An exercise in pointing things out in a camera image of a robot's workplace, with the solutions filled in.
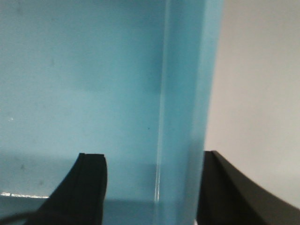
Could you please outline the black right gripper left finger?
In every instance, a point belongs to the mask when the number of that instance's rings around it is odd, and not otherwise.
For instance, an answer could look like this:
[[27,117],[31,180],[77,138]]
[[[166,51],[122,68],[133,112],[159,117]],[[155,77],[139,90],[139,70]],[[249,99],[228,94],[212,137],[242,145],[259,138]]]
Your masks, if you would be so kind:
[[27,225],[100,225],[107,188],[103,154],[80,153],[64,180]]

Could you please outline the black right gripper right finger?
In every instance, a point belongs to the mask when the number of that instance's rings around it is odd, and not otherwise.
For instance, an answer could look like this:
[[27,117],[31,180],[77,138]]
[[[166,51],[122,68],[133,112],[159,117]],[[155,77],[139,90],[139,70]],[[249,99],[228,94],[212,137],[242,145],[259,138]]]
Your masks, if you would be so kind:
[[219,152],[204,153],[199,225],[298,225],[300,210],[239,171]]

